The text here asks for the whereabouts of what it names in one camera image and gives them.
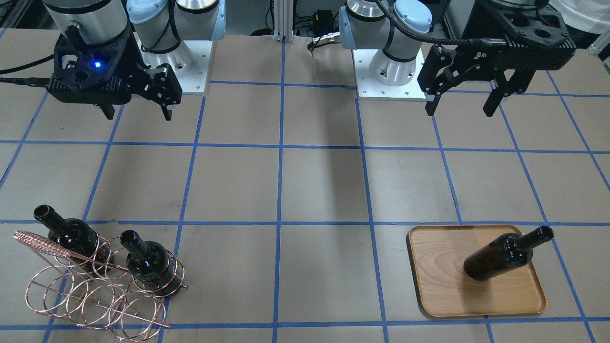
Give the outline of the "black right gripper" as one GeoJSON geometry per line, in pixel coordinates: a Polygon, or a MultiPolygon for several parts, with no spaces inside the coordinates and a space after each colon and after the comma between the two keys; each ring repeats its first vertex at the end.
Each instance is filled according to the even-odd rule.
{"type": "Polygon", "coordinates": [[[153,101],[171,121],[173,107],[181,102],[182,88],[171,65],[150,68],[143,61],[130,25],[107,42],[89,45],[83,29],[69,24],[54,49],[54,72],[48,92],[65,103],[93,104],[108,120],[115,105],[127,104],[133,95],[153,101]]]}

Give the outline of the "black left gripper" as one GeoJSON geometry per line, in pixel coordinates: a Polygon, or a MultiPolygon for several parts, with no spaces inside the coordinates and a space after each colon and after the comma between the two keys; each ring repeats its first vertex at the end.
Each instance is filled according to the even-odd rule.
{"type": "Polygon", "coordinates": [[[576,43],[547,0],[477,0],[461,39],[436,41],[417,82],[433,116],[441,95],[466,81],[491,81],[482,107],[492,117],[502,100],[527,91],[537,71],[556,71],[574,56],[576,43]]]}

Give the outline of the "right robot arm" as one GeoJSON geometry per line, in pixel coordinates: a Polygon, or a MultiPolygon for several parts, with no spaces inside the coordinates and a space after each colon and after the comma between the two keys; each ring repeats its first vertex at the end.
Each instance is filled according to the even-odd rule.
{"type": "Polygon", "coordinates": [[[203,93],[213,41],[226,33],[224,0],[45,0],[61,34],[47,91],[97,106],[112,120],[133,95],[166,120],[185,94],[203,93]]]}

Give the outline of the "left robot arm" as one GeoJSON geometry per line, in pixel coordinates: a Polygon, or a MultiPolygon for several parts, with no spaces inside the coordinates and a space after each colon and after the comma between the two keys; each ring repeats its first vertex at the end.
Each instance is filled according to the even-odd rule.
{"type": "Polygon", "coordinates": [[[432,25],[432,12],[418,0],[349,0],[338,12],[343,47],[375,50],[369,70],[381,84],[416,78],[429,116],[449,89],[492,81],[482,107],[491,117],[503,99],[524,93],[537,71],[564,67],[577,50],[547,0],[476,0],[460,39],[430,37],[432,25]]]}

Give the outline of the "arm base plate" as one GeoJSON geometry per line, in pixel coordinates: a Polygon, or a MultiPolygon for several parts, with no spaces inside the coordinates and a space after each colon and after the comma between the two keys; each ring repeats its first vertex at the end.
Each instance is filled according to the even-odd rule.
{"type": "Polygon", "coordinates": [[[418,50],[414,60],[394,61],[381,50],[353,50],[357,97],[377,101],[425,101],[417,78],[424,57],[418,50]]]}
{"type": "Polygon", "coordinates": [[[158,67],[163,63],[170,64],[181,85],[183,94],[205,95],[209,85],[213,47],[213,41],[186,40],[169,53],[142,52],[141,54],[143,61],[150,67],[158,67]]]}

